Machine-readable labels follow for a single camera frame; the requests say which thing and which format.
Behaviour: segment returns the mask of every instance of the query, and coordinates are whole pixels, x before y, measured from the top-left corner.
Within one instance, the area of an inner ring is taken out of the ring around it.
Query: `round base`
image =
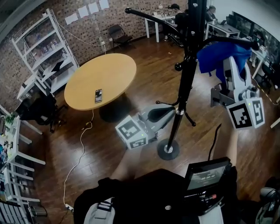
[[[169,139],[163,139],[158,145],[157,145],[157,154],[158,156],[163,160],[172,160],[175,159],[179,155],[179,145],[174,140],[169,151],[167,151],[167,144]]]
[[[102,120],[109,123],[116,123],[124,119],[131,110],[129,99],[123,94],[114,101],[104,105],[99,109],[99,115]]]

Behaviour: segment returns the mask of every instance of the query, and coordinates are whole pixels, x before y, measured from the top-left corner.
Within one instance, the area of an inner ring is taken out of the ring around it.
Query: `paper sheet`
[[[79,14],[80,14],[80,18],[83,18],[85,16],[88,16],[88,9],[87,6],[84,6],[82,8],[78,8]]]
[[[108,0],[99,0],[99,4],[100,4],[101,9],[109,8]]]
[[[89,11],[91,12],[91,14],[93,14],[93,13],[99,11],[96,2],[94,2],[94,3],[92,3],[92,4],[89,4],[89,5],[88,5],[88,8],[89,8]]]
[[[78,20],[78,16],[76,13],[65,18],[67,25],[69,25],[70,23],[73,23],[74,21],[77,21],[77,20]]]

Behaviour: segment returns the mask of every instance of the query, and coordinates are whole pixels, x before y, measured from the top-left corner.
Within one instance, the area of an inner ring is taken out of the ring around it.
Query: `white robot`
[[[223,105],[237,130],[255,129],[264,124],[263,100],[259,89],[251,82],[250,70],[245,64],[239,73],[234,58],[224,60],[226,84],[211,89],[211,107]],[[147,145],[157,139],[157,133],[175,115],[175,108],[165,104],[155,104],[145,108],[134,117],[127,116],[115,128],[128,149]]]

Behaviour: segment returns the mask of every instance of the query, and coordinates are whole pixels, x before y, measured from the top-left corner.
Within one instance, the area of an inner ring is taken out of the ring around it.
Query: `smartphone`
[[[102,101],[102,89],[98,89],[95,91],[95,103],[99,103]]]

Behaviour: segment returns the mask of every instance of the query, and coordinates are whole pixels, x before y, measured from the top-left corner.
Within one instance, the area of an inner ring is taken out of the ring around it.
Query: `round wooden table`
[[[121,96],[135,75],[136,64],[131,57],[124,54],[102,55],[75,71],[65,87],[65,101],[76,110],[102,107]],[[98,89],[102,89],[102,101],[95,103],[95,91]]]

